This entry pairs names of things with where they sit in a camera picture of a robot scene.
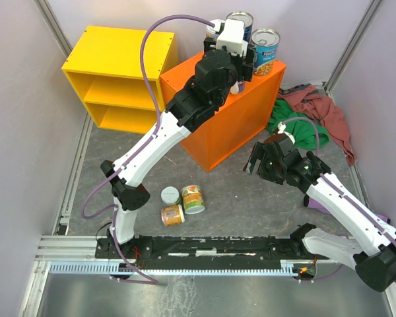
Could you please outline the white plastic spoon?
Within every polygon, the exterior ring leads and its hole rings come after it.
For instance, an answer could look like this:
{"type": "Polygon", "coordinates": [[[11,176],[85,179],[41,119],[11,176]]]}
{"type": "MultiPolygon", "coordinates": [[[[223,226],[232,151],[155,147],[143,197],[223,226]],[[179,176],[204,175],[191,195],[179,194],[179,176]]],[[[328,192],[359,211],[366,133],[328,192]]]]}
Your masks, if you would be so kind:
{"type": "Polygon", "coordinates": [[[236,83],[230,88],[230,93],[233,94],[233,95],[236,95],[236,94],[238,94],[239,92],[240,92],[239,85],[238,85],[238,82],[236,82],[236,83]]]}

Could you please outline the yellow soup can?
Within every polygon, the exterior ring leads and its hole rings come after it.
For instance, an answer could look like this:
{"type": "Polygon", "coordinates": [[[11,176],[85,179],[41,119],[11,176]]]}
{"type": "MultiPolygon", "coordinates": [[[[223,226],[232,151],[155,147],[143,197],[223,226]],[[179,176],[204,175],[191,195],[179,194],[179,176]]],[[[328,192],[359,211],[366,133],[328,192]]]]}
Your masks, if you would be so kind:
{"type": "Polygon", "coordinates": [[[220,28],[223,22],[224,21],[221,19],[211,20],[211,23],[213,23],[214,26],[209,26],[209,25],[206,26],[206,37],[211,37],[216,39],[220,34],[220,28]]]}

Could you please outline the blue Progresso soup can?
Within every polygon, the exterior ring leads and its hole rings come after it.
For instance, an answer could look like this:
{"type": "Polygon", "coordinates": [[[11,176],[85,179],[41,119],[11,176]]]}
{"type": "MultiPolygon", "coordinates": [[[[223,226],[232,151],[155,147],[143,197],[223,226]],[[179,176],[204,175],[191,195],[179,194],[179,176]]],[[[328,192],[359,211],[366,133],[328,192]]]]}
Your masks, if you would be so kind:
{"type": "Polygon", "coordinates": [[[280,40],[280,34],[273,29],[259,28],[252,33],[251,42],[255,46],[255,75],[268,75],[272,71],[280,40]]]}

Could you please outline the dark blue soup can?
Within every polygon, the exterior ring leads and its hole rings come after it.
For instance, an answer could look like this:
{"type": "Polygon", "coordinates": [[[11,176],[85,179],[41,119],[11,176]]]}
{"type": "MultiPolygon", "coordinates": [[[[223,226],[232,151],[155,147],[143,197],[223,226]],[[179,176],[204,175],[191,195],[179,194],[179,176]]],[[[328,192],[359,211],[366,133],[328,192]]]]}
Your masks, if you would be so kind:
{"type": "Polygon", "coordinates": [[[249,42],[253,28],[253,16],[245,11],[231,12],[226,16],[226,19],[240,20],[244,23],[244,40],[249,42]]]}

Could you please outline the green label noodle cup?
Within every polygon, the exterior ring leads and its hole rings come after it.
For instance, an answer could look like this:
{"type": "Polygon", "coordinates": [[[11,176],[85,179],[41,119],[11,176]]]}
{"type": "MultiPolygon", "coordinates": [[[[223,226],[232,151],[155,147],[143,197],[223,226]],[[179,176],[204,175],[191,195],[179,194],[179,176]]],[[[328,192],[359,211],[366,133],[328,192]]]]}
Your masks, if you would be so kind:
{"type": "Polygon", "coordinates": [[[190,185],[181,189],[183,209],[187,215],[193,215],[205,210],[203,193],[198,185],[190,185]]]}

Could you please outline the white lid small jar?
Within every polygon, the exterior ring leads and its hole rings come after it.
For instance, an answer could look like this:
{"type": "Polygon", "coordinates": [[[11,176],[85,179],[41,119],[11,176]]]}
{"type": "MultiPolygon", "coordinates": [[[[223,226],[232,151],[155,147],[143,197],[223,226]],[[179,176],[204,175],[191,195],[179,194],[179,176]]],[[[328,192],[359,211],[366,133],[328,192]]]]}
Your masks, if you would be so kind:
{"type": "Polygon", "coordinates": [[[161,191],[161,200],[167,207],[179,205],[181,202],[180,192],[173,186],[168,186],[161,191]]]}

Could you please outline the orange label small jar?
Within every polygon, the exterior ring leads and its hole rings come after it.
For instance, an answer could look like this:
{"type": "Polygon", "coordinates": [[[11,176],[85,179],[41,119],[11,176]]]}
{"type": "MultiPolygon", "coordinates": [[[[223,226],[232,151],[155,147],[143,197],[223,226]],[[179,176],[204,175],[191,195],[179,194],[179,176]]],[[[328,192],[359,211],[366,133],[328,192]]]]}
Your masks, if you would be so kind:
{"type": "Polygon", "coordinates": [[[185,222],[183,208],[179,205],[171,205],[161,210],[162,222],[166,227],[178,225],[185,222]]]}

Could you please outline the yellow blue can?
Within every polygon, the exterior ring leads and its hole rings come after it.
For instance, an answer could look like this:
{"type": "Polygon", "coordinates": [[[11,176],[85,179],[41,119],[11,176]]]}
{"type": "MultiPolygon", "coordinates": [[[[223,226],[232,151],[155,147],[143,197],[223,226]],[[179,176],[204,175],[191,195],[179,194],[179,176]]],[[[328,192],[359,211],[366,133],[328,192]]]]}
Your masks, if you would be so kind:
{"type": "Polygon", "coordinates": [[[245,89],[246,82],[245,81],[238,81],[238,92],[242,93],[245,89]]]}

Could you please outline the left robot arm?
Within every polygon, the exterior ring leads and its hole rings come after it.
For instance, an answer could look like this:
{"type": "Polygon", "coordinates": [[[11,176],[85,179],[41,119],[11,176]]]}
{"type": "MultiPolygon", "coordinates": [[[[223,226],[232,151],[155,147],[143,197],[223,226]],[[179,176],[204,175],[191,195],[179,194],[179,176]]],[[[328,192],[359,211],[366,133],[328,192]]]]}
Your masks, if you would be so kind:
{"type": "Polygon", "coordinates": [[[231,44],[220,38],[206,38],[194,74],[167,103],[156,124],[125,155],[100,165],[112,186],[110,250],[117,257],[124,258],[132,252],[137,212],[150,199],[142,184],[145,176],[174,145],[219,111],[237,82],[252,80],[255,55],[255,46],[246,41],[235,52],[231,44]]]}

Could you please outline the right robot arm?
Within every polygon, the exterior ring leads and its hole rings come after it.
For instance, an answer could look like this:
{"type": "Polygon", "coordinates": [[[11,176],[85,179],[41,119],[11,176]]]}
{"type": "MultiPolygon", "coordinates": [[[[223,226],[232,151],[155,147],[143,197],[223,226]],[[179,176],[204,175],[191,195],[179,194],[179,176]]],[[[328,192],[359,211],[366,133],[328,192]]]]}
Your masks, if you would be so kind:
{"type": "Polygon", "coordinates": [[[315,154],[302,156],[289,136],[276,134],[253,146],[244,172],[298,188],[354,238],[351,242],[312,226],[290,241],[292,255],[305,258],[312,253],[335,260],[354,269],[377,292],[396,283],[396,228],[357,200],[315,154]]]}

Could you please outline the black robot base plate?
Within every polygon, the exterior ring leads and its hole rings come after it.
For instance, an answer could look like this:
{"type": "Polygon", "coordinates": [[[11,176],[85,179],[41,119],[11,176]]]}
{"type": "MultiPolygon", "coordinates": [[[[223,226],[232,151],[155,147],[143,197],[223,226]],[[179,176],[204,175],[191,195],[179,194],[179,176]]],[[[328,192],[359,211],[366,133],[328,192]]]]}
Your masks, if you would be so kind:
{"type": "Polygon", "coordinates": [[[139,236],[120,249],[128,260],[139,260],[142,269],[278,269],[282,260],[326,259],[304,250],[296,239],[274,236],[139,236]]]}

